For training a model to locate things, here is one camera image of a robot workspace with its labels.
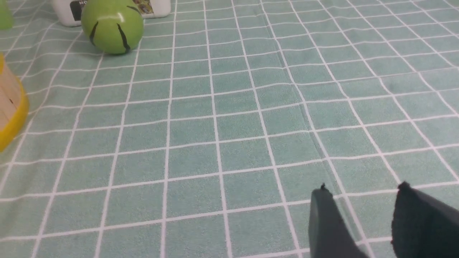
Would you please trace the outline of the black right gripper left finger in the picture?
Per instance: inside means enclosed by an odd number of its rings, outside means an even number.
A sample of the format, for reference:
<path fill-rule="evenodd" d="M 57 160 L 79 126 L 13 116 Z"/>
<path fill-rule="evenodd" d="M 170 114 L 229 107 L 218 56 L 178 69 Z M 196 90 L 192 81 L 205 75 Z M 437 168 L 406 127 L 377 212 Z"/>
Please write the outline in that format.
<path fill-rule="evenodd" d="M 312 258 L 367 258 L 351 237 L 324 183 L 311 194 L 309 248 Z"/>

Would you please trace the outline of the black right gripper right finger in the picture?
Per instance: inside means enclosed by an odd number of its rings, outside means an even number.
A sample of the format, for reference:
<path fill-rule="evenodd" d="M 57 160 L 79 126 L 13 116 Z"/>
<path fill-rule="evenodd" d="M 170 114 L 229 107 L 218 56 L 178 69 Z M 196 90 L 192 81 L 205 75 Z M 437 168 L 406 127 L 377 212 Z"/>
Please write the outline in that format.
<path fill-rule="evenodd" d="M 459 256 L 458 210 L 408 182 L 398 186 L 391 230 L 397 258 Z"/>

